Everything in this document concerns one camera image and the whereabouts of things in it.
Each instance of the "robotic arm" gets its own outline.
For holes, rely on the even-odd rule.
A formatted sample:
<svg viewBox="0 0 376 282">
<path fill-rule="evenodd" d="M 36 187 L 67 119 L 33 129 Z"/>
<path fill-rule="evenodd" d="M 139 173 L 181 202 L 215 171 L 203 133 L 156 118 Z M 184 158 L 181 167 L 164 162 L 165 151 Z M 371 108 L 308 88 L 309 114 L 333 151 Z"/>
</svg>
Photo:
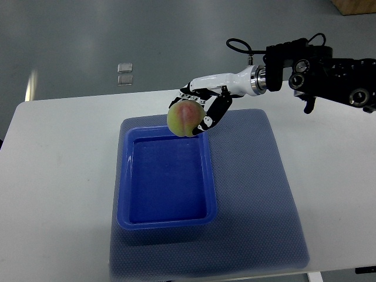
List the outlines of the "robotic arm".
<svg viewBox="0 0 376 282">
<path fill-rule="evenodd" d="M 323 37 L 321 46 L 310 45 L 317 36 Z M 311 39 L 301 38 L 292 42 L 268 46 L 265 51 L 253 51 L 244 41 L 231 38 L 226 45 L 249 55 L 249 66 L 238 74 L 224 73 L 193 79 L 181 88 L 178 97 L 170 104 L 181 100 L 195 100 L 202 107 L 212 96 L 214 102 L 201 123 L 193 129 L 197 135 L 215 126 L 229 109 L 232 99 L 245 94 L 258 96 L 279 91 L 283 81 L 283 69 L 292 68 L 288 80 L 294 96 L 307 102 L 305 113 L 314 109 L 316 97 L 332 100 L 372 113 L 376 110 L 376 60 L 334 59 L 332 48 L 325 46 L 322 33 Z M 239 42 L 247 47 L 242 50 L 231 45 Z M 263 65 L 253 65 L 252 56 L 264 54 Z"/>
</svg>

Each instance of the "concrete floor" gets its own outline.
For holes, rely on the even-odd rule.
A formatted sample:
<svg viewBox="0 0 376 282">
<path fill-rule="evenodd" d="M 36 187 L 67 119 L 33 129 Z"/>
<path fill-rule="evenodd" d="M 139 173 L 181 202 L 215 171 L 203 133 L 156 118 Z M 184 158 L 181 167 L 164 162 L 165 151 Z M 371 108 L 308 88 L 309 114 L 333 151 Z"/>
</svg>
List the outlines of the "concrete floor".
<svg viewBox="0 0 376 282">
<path fill-rule="evenodd" d="M 362 59 L 376 58 L 375 31 L 376 14 L 341 16 L 329 0 L 0 0 L 0 139 L 31 73 L 38 77 L 35 100 L 176 89 L 199 76 L 241 71 L 247 56 L 226 47 L 231 37 L 264 49 L 323 32 L 335 57 Z M 121 62 L 133 63 L 131 86 L 117 86 Z M 323 277 L 376 280 L 354 270 Z"/>
</svg>

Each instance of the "blue container rim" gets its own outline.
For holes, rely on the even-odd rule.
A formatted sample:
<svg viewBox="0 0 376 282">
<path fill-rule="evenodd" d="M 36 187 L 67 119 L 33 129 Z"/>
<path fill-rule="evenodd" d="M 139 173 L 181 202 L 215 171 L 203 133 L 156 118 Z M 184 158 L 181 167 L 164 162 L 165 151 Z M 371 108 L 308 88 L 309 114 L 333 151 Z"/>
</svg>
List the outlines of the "blue container rim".
<svg viewBox="0 0 376 282">
<path fill-rule="evenodd" d="M 129 220 L 130 193 L 132 191 L 132 162 L 133 147 L 137 140 L 152 138 L 163 139 L 188 139 L 198 138 L 203 172 L 203 186 L 206 201 L 206 216 L 202 219 L 186 219 L 172 221 L 157 221 L 150 223 L 132 223 Z M 123 142 L 122 165 L 120 174 L 119 197 L 117 201 L 117 222 L 125 230 L 156 229 L 166 227 L 183 227 L 208 224 L 217 216 L 217 200 L 215 194 L 214 177 L 210 157 L 209 137 L 203 132 L 195 137 L 177 137 L 167 126 L 135 127 L 126 132 Z"/>
</svg>

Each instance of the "blue textured mat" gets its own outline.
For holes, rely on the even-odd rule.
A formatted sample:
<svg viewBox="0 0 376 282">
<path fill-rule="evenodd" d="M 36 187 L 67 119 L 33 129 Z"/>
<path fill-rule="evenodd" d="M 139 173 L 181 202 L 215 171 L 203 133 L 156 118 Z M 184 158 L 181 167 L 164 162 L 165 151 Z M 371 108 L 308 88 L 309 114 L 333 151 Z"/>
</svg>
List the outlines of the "blue textured mat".
<svg viewBox="0 0 376 282">
<path fill-rule="evenodd" d="M 121 229 L 116 220 L 122 146 L 134 127 L 166 116 L 125 120 L 120 129 L 110 244 L 112 281 L 161 281 L 304 268 L 309 255 L 269 121 L 262 110 L 232 110 L 208 131 L 218 204 L 204 226 Z"/>
</svg>

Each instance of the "blue tray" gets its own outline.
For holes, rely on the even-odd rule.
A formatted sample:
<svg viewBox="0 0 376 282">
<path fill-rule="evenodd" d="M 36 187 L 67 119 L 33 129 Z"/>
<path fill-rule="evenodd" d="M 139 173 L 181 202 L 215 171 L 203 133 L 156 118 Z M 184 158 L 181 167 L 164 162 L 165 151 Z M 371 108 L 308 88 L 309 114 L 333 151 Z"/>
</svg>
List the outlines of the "blue tray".
<svg viewBox="0 0 376 282">
<path fill-rule="evenodd" d="M 217 214 L 207 134 L 177 137 L 167 126 L 124 138 L 117 221 L 126 230 L 193 226 Z"/>
</svg>

